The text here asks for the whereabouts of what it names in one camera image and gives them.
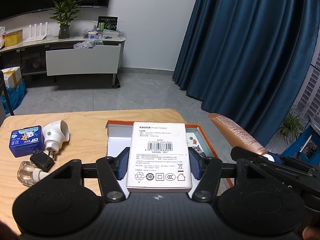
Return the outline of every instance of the ccc certification mark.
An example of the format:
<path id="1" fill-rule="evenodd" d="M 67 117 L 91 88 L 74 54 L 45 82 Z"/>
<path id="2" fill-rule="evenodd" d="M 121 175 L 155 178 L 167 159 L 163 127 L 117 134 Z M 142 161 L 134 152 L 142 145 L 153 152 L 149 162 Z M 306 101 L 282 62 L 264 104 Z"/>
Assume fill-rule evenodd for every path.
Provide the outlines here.
<path id="1" fill-rule="evenodd" d="M 155 176 L 154 176 L 152 173 L 148 173 L 148 174 L 146 175 L 147 180 L 153 180 L 154 177 L 155 177 Z"/>
<path id="2" fill-rule="evenodd" d="M 176 176 L 174 174 L 172 174 L 172 173 L 168 173 L 165 176 L 166 180 L 174 180 L 175 178 L 176 178 Z"/>

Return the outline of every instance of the wooden table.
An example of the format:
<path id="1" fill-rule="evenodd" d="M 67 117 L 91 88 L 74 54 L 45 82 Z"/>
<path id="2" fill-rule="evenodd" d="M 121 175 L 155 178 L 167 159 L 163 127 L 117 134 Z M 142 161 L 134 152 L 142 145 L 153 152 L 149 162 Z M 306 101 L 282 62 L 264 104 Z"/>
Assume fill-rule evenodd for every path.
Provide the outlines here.
<path id="1" fill-rule="evenodd" d="M 108 120 L 186 123 L 183 117 L 173 109 L 32 114 L 8 117 L 0 127 L 0 220 L 18 234 L 20 231 L 12 217 L 12 204 L 16 197 L 27 189 L 17 180 L 17 172 L 20 163 L 28 161 L 30 156 L 15 158 L 12 155 L 9 150 L 11 131 L 35 125 L 44 127 L 61 119 L 65 120 L 69 126 L 70 141 L 63 143 L 50 172 L 72 159 L 81 159 L 82 163 L 94 163 L 98 158 L 105 156 Z M 85 179 L 85 186 L 100 195 L 97 179 Z"/>

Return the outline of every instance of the white wall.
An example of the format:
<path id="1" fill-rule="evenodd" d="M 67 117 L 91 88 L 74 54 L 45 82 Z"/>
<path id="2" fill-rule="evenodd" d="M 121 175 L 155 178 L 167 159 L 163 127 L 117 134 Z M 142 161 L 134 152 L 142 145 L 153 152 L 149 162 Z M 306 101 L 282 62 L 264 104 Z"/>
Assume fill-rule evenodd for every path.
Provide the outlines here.
<path id="1" fill-rule="evenodd" d="M 195 0 L 110 0 L 109 8 L 83 8 L 71 23 L 70 35 L 80 36 L 94 28 L 98 16 L 117 16 L 118 29 L 127 38 L 123 66 L 174 70 Z M 57 36 L 59 25 L 49 12 L 18 16 L 0 22 L 10 32 L 29 24 L 48 21 L 49 35 Z"/>

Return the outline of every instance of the blue plastic stool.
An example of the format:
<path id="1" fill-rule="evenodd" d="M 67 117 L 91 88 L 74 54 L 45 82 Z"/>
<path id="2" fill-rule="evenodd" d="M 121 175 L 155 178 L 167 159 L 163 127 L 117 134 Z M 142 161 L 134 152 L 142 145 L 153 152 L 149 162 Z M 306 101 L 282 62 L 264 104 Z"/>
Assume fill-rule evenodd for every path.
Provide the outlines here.
<path id="1" fill-rule="evenodd" d="M 306 163 L 317 166 L 320 162 L 320 125 L 312 117 L 308 117 L 309 122 L 304 131 L 281 155 L 286 157 L 295 157 L 297 154 L 297 158 Z M 310 139 L 317 145 L 317 150 L 309 159 L 302 150 Z"/>

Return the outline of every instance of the marble countertop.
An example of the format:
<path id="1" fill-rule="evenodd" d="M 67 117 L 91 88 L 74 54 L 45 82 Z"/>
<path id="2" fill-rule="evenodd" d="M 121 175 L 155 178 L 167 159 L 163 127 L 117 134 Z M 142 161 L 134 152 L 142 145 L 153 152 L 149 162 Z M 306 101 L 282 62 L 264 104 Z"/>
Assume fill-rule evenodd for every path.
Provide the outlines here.
<path id="1" fill-rule="evenodd" d="M 45 45 L 45 44 L 60 43 L 60 42 L 72 42 L 72 41 L 84 41 L 84 40 L 87 40 L 87 39 L 84 39 L 82 36 L 70 37 L 67 39 L 59 39 L 56 36 L 50 36 L 50 37 L 44 38 L 41 41 L 31 41 L 31 42 L 22 41 L 16 45 L 3 47 L 2 49 L 0 49 L 0 54 L 3 52 L 15 50 L 15 49 L 22 49 L 22 48 Z M 123 42 L 126 39 L 124 37 L 121 37 L 121 38 L 109 38 L 109 39 L 102 38 L 102 40 L 103 41 Z"/>

